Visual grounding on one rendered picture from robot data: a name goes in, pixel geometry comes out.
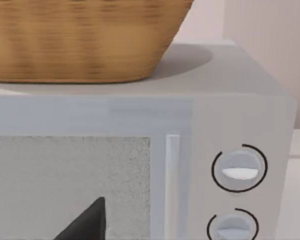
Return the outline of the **pale microwave door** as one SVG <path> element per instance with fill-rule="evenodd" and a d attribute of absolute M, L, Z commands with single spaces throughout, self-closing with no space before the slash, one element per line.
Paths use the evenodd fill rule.
<path fill-rule="evenodd" d="M 53 240 L 97 198 L 111 239 L 165 239 L 166 136 L 177 97 L 0 96 L 0 240 Z"/>

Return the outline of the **woven wicker basket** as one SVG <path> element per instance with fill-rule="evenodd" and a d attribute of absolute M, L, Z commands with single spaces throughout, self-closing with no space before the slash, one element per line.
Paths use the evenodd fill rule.
<path fill-rule="evenodd" d="M 194 0 L 0 0 L 0 83 L 150 77 Z"/>

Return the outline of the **pale microwave oven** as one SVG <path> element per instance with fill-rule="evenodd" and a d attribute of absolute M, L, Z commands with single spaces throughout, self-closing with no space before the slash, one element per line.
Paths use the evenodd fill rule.
<path fill-rule="evenodd" d="M 177 240 L 217 240 L 218 217 L 248 217 L 250 240 L 275 240 L 296 101 L 232 43 L 175 43 L 152 78 L 123 84 L 0 84 L 0 96 L 186 98 L 191 133 L 179 162 Z M 257 181 L 233 190 L 220 180 L 220 159 L 246 150 L 261 163 Z"/>

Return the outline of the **pale microwave knob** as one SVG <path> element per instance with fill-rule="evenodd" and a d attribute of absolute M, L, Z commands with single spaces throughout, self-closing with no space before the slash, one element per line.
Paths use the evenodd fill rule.
<path fill-rule="evenodd" d="M 226 153 L 219 160 L 220 181 L 235 191 L 250 188 L 258 180 L 262 169 L 259 158 L 247 150 Z"/>
<path fill-rule="evenodd" d="M 213 227 L 217 240 L 250 240 L 254 227 L 242 214 L 227 214 L 217 218 Z"/>

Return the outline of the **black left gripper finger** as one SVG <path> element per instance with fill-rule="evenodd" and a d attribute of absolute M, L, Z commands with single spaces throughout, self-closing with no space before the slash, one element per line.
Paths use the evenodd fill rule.
<path fill-rule="evenodd" d="M 53 240 L 106 240 L 106 201 L 97 198 Z"/>

